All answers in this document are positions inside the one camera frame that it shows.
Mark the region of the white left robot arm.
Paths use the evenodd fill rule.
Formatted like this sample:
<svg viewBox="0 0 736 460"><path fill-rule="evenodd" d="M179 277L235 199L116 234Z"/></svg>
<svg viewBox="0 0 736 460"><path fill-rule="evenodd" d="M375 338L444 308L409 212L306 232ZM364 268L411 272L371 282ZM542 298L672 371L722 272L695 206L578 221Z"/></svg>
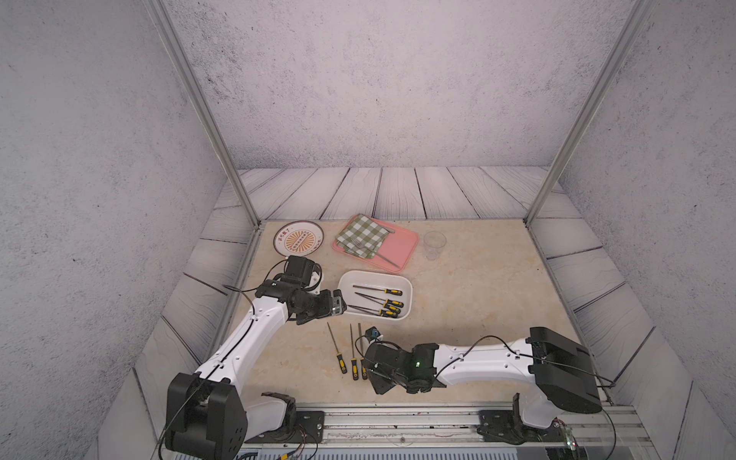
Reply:
<svg viewBox="0 0 736 460"><path fill-rule="evenodd" d="M341 315L341 291L263 295L218 351L197 371L179 373L167 390L163 449L199 459L234 459L243 443L264 436L287 442L298 435L294 398L264 393L244 404L243 386L270 339L294 316L298 325Z"/></svg>

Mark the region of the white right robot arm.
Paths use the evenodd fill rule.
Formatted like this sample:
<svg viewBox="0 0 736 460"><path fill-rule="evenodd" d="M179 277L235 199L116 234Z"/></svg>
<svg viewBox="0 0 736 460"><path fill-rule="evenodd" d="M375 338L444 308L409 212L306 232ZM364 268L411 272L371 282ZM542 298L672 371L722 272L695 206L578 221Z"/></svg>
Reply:
<svg viewBox="0 0 736 460"><path fill-rule="evenodd" d="M473 381L523 383L515 412L525 427L547 429L565 412L602 411L590 352L583 345L546 327L533 327L529 337L497 345L477 340L469 347L425 343L407 351L383 338L377 328L355 341L376 394L395 387L409 394L427 393Z"/></svg>

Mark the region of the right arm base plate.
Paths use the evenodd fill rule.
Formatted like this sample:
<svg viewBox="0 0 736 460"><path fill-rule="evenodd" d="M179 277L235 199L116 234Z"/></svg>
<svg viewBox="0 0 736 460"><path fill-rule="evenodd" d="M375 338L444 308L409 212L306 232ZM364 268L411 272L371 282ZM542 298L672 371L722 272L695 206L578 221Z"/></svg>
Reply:
<svg viewBox="0 0 736 460"><path fill-rule="evenodd" d="M481 410L476 432L484 442L502 442L512 446L520 446L527 442L554 443L563 442L565 433L558 422L553 422L547 429L529 427L521 421L517 393L512 400L511 409Z"/></svg>

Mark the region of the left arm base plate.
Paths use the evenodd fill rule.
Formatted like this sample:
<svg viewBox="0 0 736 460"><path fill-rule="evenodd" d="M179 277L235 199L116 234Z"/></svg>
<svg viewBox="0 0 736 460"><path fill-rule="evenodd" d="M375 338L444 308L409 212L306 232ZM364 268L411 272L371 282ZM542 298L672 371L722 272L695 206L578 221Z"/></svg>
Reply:
<svg viewBox="0 0 736 460"><path fill-rule="evenodd" d="M324 411L297 410L292 419L293 422L286 422L280 429L259 434L245 444L320 444L323 441Z"/></svg>

